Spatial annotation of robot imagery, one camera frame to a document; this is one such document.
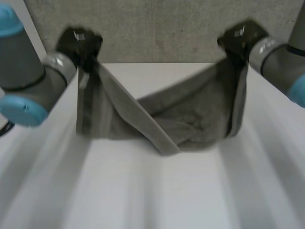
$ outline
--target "white table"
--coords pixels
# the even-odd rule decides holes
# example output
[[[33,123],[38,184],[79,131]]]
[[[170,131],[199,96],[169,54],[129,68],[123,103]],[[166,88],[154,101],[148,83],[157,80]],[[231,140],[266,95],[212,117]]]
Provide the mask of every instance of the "white table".
[[[207,64],[106,67],[140,97]],[[84,139],[76,101],[74,80],[40,128],[0,140],[1,229],[304,225],[305,110],[253,70],[239,135],[202,152],[162,157],[145,139]]]

